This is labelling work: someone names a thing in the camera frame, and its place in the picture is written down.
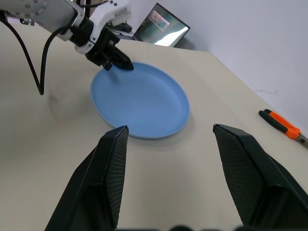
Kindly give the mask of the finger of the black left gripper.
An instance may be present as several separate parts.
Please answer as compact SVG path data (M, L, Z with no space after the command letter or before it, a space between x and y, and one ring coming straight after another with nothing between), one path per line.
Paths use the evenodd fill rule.
M113 57L112 62L114 64L131 64L131 60L116 46L112 47Z
M112 58L111 59L112 64L117 66L118 68L122 70L133 70L134 66L130 59L127 58Z

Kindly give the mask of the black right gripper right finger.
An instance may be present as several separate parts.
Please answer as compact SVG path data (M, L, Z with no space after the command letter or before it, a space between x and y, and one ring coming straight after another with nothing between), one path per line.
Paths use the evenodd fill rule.
M213 126L240 231L306 231L308 195L289 171L247 132Z

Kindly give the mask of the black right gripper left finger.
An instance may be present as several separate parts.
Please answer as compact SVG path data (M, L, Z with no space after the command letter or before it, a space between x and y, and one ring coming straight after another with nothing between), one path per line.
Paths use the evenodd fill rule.
M76 168L47 231L114 231L122 202L128 127L106 132Z

